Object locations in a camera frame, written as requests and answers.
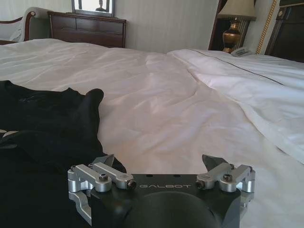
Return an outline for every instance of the telephone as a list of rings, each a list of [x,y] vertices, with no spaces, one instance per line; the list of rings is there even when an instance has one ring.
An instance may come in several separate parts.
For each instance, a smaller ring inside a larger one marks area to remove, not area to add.
[[[247,47],[241,47],[241,48],[238,48],[238,49],[234,50],[233,52],[231,52],[231,55],[234,57],[244,57],[244,56],[249,56],[252,54],[253,53],[251,51],[249,51]]]

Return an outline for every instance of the silver metal bracket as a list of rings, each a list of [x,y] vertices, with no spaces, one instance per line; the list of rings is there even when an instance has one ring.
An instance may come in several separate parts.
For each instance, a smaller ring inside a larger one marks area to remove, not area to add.
[[[87,197],[91,196],[93,188],[98,192],[107,192],[111,190],[112,182],[120,189],[132,190],[136,187],[132,175],[119,172],[102,162],[89,164],[88,167],[83,164],[72,166],[67,176],[69,199],[75,202],[77,212],[90,225],[92,213]]]
[[[256,172],[250,166],[221,163],[207,173],[197,176],[197,187],[202,190],[214,188],[215,182],[219,182],[219,188],[225,192],[241,191],[240,217],[247,210],[248,203],[254,198]]]

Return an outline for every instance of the beige wall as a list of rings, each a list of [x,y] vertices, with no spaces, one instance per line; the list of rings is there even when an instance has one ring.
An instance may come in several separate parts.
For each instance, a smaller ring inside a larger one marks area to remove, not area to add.
[[[271,8],[273,0],[257,0],[256,1],[256,21],[252,21],[249,25],[248,32],[244,41],[244,47],[248,47],[254,53],[259,44],[264,25],[266,23],[269,10]],[[277,1],[274,14],[271,19],[271,23],[266,34],[261,54],[264,54],[272,33],[272,30],[275,26],[276,16],[279,12],[279,1]]]
[[[23,16],[30,6],[71,11],[71,0],[0,0],[0,20]],[[166,53],[207,49],[218,0],[116,0],[116,16],[128,20],[127,47]]]
[[[58,12],[70,12],[71,0],[0,0],[0,20],[13,20],[22,17],[31,6]]]

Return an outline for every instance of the bed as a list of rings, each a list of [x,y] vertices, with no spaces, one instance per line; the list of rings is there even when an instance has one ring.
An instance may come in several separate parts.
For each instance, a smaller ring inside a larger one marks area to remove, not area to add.
[[[82,94],[100,88],[98,139],[128,172],[203,173],[202,154],[248,164],[256,192],[241,227],[304,223],[303,64],[41,39],[1,46],[0,80]]]

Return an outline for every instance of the black clothing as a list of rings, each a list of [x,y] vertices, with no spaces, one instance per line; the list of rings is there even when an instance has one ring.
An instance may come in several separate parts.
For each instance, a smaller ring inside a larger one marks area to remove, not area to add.
[[[66,174],[72,165],[105,155],[97,139],[103,97],[100,89],[81,95],[70,88],[34,91],[0,81],[4,227],[89,227],[68,199]],[[113,167],[125,172],[118,160]]]

